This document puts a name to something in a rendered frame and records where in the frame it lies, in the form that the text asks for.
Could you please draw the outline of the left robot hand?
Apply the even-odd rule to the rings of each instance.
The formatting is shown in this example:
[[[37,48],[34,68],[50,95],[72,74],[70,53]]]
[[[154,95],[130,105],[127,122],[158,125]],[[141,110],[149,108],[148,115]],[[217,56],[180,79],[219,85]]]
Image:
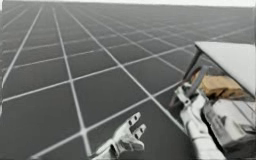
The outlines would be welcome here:
[[[136,112],[125,120],[114,132],[112,140],[114,141],[118,154],[143,151],[145,149],[145,144],[140,138],[145,133],[147,126],[141,124],[139,127],[136,127],[134,131],[131,130],[131,128],[139,121],[140,117],[141,113]]]

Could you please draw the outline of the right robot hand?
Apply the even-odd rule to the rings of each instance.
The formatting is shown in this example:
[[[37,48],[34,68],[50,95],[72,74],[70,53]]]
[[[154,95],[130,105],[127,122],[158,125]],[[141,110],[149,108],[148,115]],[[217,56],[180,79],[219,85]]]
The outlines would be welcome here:
[[[199,119],[206,99],[200,90],[189,93],[191,89],[191,84],[184,83],[175,90],[178,101],[183,104],[180,115],[182,118]]]

